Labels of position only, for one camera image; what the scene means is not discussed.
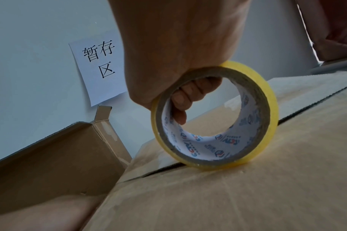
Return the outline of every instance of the roll of tape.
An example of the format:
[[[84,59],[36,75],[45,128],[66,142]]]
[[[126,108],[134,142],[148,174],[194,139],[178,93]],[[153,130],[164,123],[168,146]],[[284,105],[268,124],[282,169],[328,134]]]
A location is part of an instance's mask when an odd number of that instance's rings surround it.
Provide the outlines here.
[[[242,101],[234,124],[212,137],[183,130],[171,111],[172,93],[185,83],[204,77],[228,78]],[[219,67],[185,73],[153,101],[151,122],[158,143],[176,160],[201,169],[223,169],[244,164],[263,151],[278,124],[278,105],[274,92],[259,74],[243,64],[227,61]]]

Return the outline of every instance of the finger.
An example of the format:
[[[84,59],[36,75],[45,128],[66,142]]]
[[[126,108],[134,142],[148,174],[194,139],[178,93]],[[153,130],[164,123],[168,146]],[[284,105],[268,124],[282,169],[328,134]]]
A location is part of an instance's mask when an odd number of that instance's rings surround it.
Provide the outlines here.
[[[181,111],[185,111],[189,109],[192,105],[192,101],[189,99],[189,97],[186,95],[184,91],[181,89],[176,90],[172,96],[171,100],[173,102],[173,105]]]
[[[195,80],[196,85],[203,94],[210,93],[217,89],[222,83],[222,78],[208,77]]]
[[[177,123],[184,125],[186,123],[187,115],[185,111],[178,110],[176,107],[172,108],[172,115]]]
[[[185,85],[181,86],[181,90],[183,90],[186,93],[191,102],[202,100],[205,96],[205,94],[203,94],[199,90],[194,81],[190,81]]]

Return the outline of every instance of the sheet of paper on wall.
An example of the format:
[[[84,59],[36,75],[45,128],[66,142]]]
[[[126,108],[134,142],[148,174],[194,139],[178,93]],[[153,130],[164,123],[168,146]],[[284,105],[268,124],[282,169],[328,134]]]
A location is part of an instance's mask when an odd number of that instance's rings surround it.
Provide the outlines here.
[[[124,49],[119,32],[69,44],[86,85],[91,106],[126,92]]]

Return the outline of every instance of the cardboard tape core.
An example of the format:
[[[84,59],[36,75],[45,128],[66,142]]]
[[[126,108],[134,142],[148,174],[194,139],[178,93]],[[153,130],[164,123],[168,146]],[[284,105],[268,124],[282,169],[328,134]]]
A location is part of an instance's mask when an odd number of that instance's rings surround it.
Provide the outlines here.
[[[191,134],[182,129],[173,119],[171,110],[170,98],[175,90],[189,81],[205,77],[228,78],[241,97],[241,111],[237,120],[227,130],[211,137]],[[158,141],[169,154],[195,167],[213,168],[236,162],[251,153],[266,135],[271,119],[270,105],[261,87],[246,74],[227,67],[187,72],[160,96],[152,113],[153,128],[157,128],[155,134],[159,134]]]

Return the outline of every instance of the light blue wall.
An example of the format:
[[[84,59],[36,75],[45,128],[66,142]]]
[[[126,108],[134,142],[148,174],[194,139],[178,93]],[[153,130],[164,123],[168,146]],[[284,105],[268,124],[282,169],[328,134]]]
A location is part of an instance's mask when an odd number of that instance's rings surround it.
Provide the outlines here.
[[[254,0],[233,60],[266,79],[303,75],[317,62],[292,0]],[[0,159],[76,121],[91,121],[71,41],[117,29],[106,0],[0,1]],[[235,97],[223,84],[189,119]],[[132,156],[153,138],[149,112],[122,94],[110,121]]]

